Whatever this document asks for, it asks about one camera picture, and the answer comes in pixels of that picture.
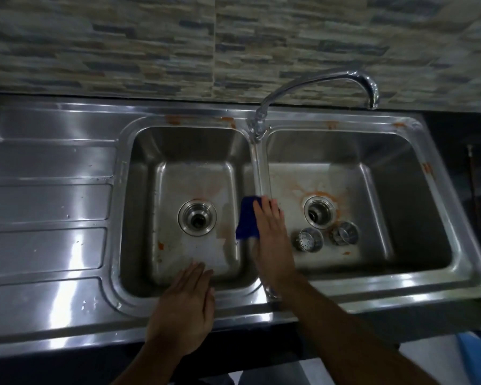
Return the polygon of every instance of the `faucet spout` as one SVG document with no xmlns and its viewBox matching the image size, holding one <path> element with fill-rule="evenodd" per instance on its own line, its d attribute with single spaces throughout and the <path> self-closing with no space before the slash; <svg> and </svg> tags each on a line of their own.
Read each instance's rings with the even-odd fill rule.
<svg viewBox="0 0 481 385">
<path fill-rule="evenodd" d="M 270 93 L 263 99 L 259 108 L 255 112 L 255 117 L 249 122 L 249 129 L 253 134 L 256 142 L 262 140 L 263 135 L 267 131 L 265 119 L 267 117 L 267 110 L 270 104 L 286 95 L 302 88 L 303 86 L 312 83 L 320 83 L 325 81 L 333 81 L 337 79 L 346 79 L 356 82 L 367 94 L 367 101 L 365 107 L 367 109 L 376 109 L 379 104 L 379 90 L 378 85 L 374 80 L 364 71 L 349 70 L 349 69 L 328 69 L 315 73 L 305 74 L 302 77 L 295 78 L 292 81 L 280 86 L 274 92 Z"/>
</svg>

